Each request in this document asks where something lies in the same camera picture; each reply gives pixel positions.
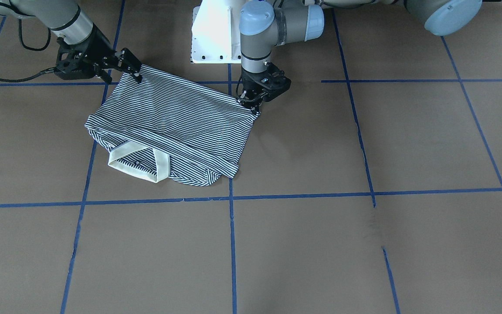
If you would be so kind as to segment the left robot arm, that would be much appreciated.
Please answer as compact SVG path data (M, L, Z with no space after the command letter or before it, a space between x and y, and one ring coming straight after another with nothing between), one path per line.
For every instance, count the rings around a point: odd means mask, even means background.
M279 97L291 86L285 72L271 61L274 47L319 38L325 27L325 8L355 9L372 0L249 0L240 11L243 91L237 101L255 115L263 102ZM481 0L384 0L399 5L437 36L457 32L478 14Z

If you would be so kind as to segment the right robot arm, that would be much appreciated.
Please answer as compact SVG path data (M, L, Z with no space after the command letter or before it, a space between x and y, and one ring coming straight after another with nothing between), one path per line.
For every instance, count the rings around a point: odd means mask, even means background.
M0 0L0 16L21 22L36 18L55 34L59 45L56 64L35 74L53 73L63 80L100 78L112 82L108 70L128 73L141 83L141 62L131 51L117 51L86 12L73 0Z

